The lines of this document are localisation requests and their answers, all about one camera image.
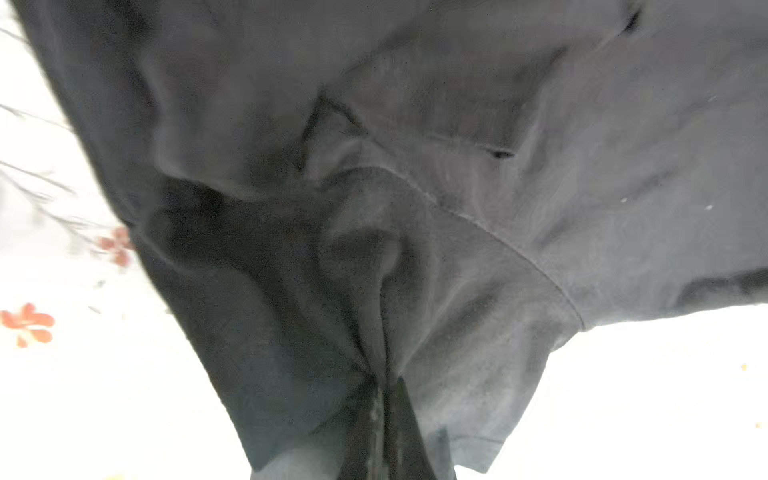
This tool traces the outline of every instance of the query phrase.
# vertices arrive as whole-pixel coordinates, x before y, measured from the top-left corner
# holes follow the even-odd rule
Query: seam
[[[565,290],[557,283],[555,282],[551,276],[549,276],[545,271],[543,271],[533,260],[529,259],[527,256],[523,255],[520,250],[518,250],[517,247],[509,243],[508,241],[501,238],[496,233],[490,231],[489,229],[485,228],[482,224],[480,224],[475,218],[470,217],[467,214],[463,214],[462,212],[458,212],[456,210],[452,210],[450,208],[447,208],[444,205],[441,205],[438,199],[430,194],[427,191],[424,191],[418,184],[412,182],[407,177],[403,177],[401,174],[394,170],[390,170],[387,167],[383,167],[381,165],[360,165],[357,167],[352,167],[347,172],[352,172],[355,170],[379,170],[386,172],[389,175],[392,175],[393,177],[397,178],[401,182],[404,182],[406,185],[411,187],[413,190],[416,190],[419,192],[424,198],[426,198],[431,204],[435,205],[440,210],[446,212],[447,214],[451,214],[454,217],[460,218],[466,222],[469,222],[472,224],[475,228],[478,228],[485,232],[486,234],[490,235],[492,238],[494,238],[496,241],[498,241],[501,245],[504,245],[509,250],[511,250],[516,256],[522,258],[525,262],[527,262],[529,265],[531,265],[537,272],[539,272],[545,279],[549,280],[549,282],[554,285],[554,288],[563,296],[565,301],[568,303],[568,305],[571,307],[571,309],[574,311],[574,314],[576,315],[576,318],[578,319],[579,324],[581,325],[581,331],[585,331],[587,329],[586,325],[584,324],[584,318],[581,316],[581,313],[576,308],[576,305],[574,301],[570,298],[568,294],[566,294]]]

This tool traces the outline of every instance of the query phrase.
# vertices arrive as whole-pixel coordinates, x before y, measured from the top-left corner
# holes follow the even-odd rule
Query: red flower
[[[26,348],[34,341],[48,343],[53,340],[53,335],[46,329],[54,325],[53,317],[47,313],[36,313],[35,306],[31,303],[24,305],[16,315],[3,310],[0,316],[3,326],[18,330],[16,346],[19,348]]]
[[[96,244],[102,250],[112,253],[112,263],[125,268],[131,262],[128,251],[134,249],[134,245],[128,238],[128,229],[118,227],[112,230],[112,238],[99,237]]]

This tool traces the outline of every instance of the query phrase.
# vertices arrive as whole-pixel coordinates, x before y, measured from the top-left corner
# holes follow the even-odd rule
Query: gray fabric
[[[257,478],[400,376],[484,471],[577,331],[765,301],[766,5],[17,2]]]

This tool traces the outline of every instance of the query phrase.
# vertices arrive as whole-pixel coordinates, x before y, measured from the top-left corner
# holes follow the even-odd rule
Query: clothing
[[[768,299],[762,0],[16,7],[254,478],[371,379],[484,471],[576,332]]]

